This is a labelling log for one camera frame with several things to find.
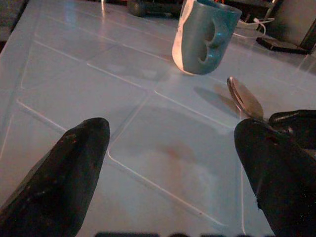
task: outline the cable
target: cable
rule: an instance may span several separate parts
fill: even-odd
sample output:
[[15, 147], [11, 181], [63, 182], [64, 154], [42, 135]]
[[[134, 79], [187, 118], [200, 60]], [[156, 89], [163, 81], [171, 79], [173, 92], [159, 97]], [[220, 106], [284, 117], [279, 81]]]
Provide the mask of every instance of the cable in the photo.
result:
[[[264, 25], [264, 23], [269, 23], [269, 22], [272, 22], [274, 20], [274, 18], [269, 18], [267, 19], [266, 21], [260, 21], [258, 18], [254, 18], [252, 23], [245, 23], [247, 25], [260, 25], [262, 26], [263, 28], [263, 33], [262, 33], [262, 37], [264, 37], [266, 35], [266, 26]], [[244, 39], [256, 39], [260, 36], [243, 36], [243, 35], [240, 35], [240, 34], [237, 34], [237, 33], [234, 33], [234, 36], [238, 36], [238, 37], [241, 37], [241, 38], [244, 38]]]

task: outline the glossy surface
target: glossy surface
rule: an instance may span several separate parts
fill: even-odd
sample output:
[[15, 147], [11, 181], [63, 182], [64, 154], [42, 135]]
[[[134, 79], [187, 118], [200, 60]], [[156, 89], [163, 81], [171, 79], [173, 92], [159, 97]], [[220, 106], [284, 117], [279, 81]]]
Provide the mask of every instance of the glossy surface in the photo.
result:
[[226, 80], [244, 83], [266, 118], [315, 109], [316, 61], [233, 37], [215, 71], [185, 76], [171, 58], [177, 23], [30, 1], [0, 55], [0, 203], [67, 129], [100, 116], [110, 150], [79, 237], [271, 234], [234, 148], [241, 118]]

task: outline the white table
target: white table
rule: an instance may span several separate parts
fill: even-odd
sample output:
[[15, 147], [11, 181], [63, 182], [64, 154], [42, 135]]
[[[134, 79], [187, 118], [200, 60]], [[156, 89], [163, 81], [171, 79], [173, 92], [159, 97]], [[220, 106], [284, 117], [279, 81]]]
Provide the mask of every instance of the white table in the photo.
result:
[[185, 76], [171, 58], [176, 26], [122, 5], [29, 2], [0, 55], [0, 203], [66, 130], [101, 116], [111, 141], [79, 237], [272, 233], [235, 151], [242, 118], [226, 79], [267, 117], [315, 109], [315, 60], [233, 37], [218, 69]]

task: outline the metal spoon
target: metal spoon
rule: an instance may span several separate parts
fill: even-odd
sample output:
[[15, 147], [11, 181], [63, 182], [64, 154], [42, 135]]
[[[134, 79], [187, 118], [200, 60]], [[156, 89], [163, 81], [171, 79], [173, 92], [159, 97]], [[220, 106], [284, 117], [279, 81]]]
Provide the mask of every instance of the metal spoon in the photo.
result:
[[234, 77], [227, 78], [227, 86], [231, 97], [237, 108], [246, 116], [267, 122], [263, 117], [263, 109], [256, 97], [247, 89], [245, 85]]

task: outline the blue mug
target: blue mug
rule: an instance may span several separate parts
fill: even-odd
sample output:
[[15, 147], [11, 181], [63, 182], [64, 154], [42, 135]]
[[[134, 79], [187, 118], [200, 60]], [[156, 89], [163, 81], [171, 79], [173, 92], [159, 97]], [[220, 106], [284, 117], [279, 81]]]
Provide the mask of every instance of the blue mug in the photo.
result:
[[240, 16], [237, 8], [212, 0], [185, 0], [172, 47], [178, 68], [191, 75], [214, 71]]

